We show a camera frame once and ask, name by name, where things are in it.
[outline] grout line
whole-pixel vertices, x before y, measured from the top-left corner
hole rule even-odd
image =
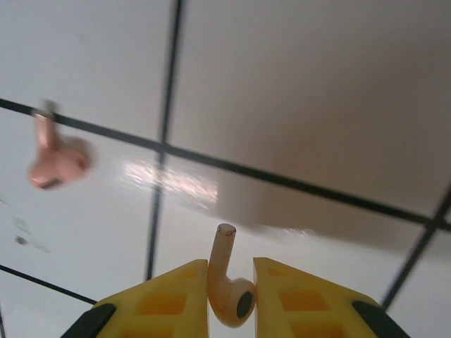
[[[392,286],[388,290],[387,294],[382,301],[381,307],[386,311],[392,304],[395,297],[398,295],[399,291],[402,288],[402,285],[405,283],[406,279],[409,277],[410,272],[416,265],[417,261],[420,259],[421,255],[425,251],[428,244],[431,242],[434,234],[437,232],[438,226],[441,223],[445,222],[445,215],[448,209],[451,207],[451,186],[448,187],[447,194],[441,201],[434,219],[430,226],[424,231],[423,235],[416,243],[414,248],[412,249],[408,259],[405,261],[401,270],[395,278],[395,281],[392,283]]]
[[[62,287],[57,287],[54,284],[45,282],[44,280],[40,280],[40,279],[38,279],[36,277],[33,277],[33,276],[30,276],[30,275],[26,275],[25,273],[21,273],[21,272],[19,272],[17,270],[8,268],[8,267],[6,267],[4,265],[0,265],[0,270],[4,271],[5,273],[10,273],[10,274],[12,274],[12,275],[14,275],[16,277],[23,278],[24,280],[28,280],[30,282],[39,284],[39,285],[41,285],[43,287],[47,287],[47,288],[52,289],[54,291],[60,292],[62,294],[65,294],[66,296],[70,296],[70,297],[76,298],[79,301],[84,301],[85,303],[89,303],[89,304],[92,304],[92,305],[94,305],[96,303],[96,301],[91,299],[91,298],[87,298],[85,296],[82,296],[81,294],[76,294],[75,292],[69,291],[69,290],[64,289]]]
[[[161,111],[160,121],[160,133],[159,139],[161,140],[162,150],[158,156],[158,179],[154,186],[154,195],[152,203],[152,219],[150,225],[150,238],[149,238],[149,256],[147,261],[147,274],[146,278],[150,280],[154,273],[154,259],[156,252],[156,242],[158,237],[158,230],[160,224],[160,210],[162,205],[163,189],[162,176],[164,174],[164,166],[166,164],[166,146],[168,144],[169,126],[171,122],[172,113],[172,96],[175,86],[175,72],[177,66],[178,48],[180,44],[180,31],[182,26],[182,14],[183,14],[183,0],[175,0],[173,9],[173,21],[172,21],[172,33],[171,33],[171,45],[168,54],[168,73],[166,77],[166,90],[164,92],[164,104]]]
[[[33,108],[27,107],[21,104],[16,104],[7,100],[0,99],[0,108],[9,109],[18,113],[31,114]],[[350,206],[355,206],[357,208],[363,208],[368,211],[373,211],[375,213],[381,213],[383,215],[389,215],[394,218],[401,220],[407,220],[412,223],[425,225],[430,224],[432,219],[414,213],[411,211],[403,210],[398,207],[389,206],[387,204],[382,204],[376,201],[358,197],[352,194],[347,194],[344,192],[339,192],[337,190],[321,187],[315,184],[303,182],[300,180],[295,180],[282,175],[269,173],[264,170],[259,170],[256,168],[251,168],[245,165],[240,165],[234,162],[221,160],[219,158],[214,158],[212,156],[207,156],[204,154],[199,154],[195,151],[190,151],[187,149],[182,149],[176,146],[171,146],[170,144],[162,144],[157,141],[150,139],[145,139],[144,137],[138,137],[125,132],[120,132],[117,130],[112,130],[110,128],[101,127],[92,123],[84,122],[74,118],[69,118],[63,115],[56,114],[56,122],[68,127],[73,127],[79,130],[91,132],[93,134],[99,134],[101,136],[108,137],[117,141],[123,141],[126,143],[134,144],[136,146],[141,146],[146,149],[150,149],[159,153],[172,155],[179,158],[184,158],[189,161],[201,163],[207,166],[215,167],[218,169],[230,171],[232,173],[237,173],[239,175],[244,175],[254,179],[258,179],[264,182],[273,183],[288,189],[297,190],[299,192],[304,192],[314,196],[323,197],[325,199],[330,199],[332,201],[347,204]],[[439,228],[444,231],[451,232],[451,224],[443,222],[439,225]]]
[[[5,326],[3,323],[3,317],[1,316],[1,304],[0,304],[0,337],[6,338]]]

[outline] earbud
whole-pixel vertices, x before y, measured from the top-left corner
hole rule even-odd
[[[235,241],[236,229],[220,224],[211,249],[207,294],[216,317],[229,327],[241,326],[255,306],[255,285],[244,278],[230,280],[227,268]]]
[[[89,159],[82,152],[58,140],[53,119],[54,105],[47,102],[47,111],[36,110],[37,160],[29,172],[31,184],[51,189],[82,177],[89,167]]]

